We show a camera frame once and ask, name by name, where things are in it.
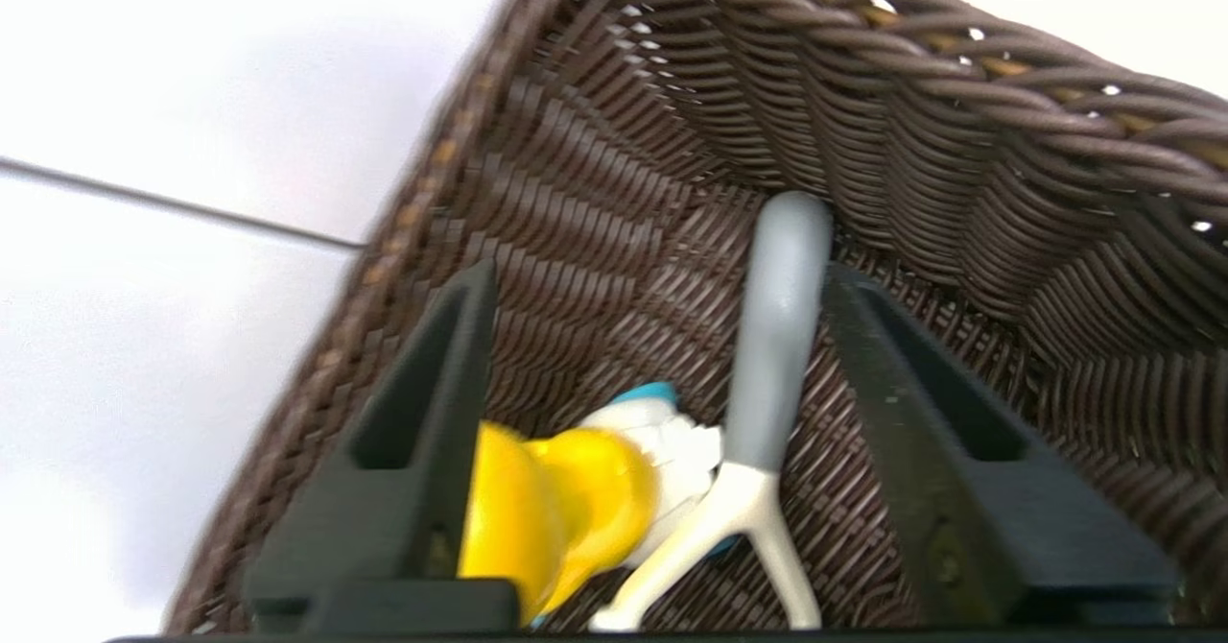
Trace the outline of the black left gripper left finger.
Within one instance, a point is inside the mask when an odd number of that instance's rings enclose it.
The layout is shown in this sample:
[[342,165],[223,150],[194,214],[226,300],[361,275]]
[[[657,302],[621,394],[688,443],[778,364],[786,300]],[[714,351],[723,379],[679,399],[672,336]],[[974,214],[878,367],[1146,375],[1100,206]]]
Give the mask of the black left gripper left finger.
[[516,587],[462,579],[497,307],[495,263],[436,295],[246,572],[258,634],[508,634]]

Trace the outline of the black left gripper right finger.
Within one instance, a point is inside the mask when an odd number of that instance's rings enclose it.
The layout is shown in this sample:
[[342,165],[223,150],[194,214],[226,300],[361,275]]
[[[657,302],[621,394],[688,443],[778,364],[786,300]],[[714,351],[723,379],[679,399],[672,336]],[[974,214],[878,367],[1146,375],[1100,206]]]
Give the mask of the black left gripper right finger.
[[1178,573],[879,283],[824,310],[912,591],[935,625],[1169,625]]

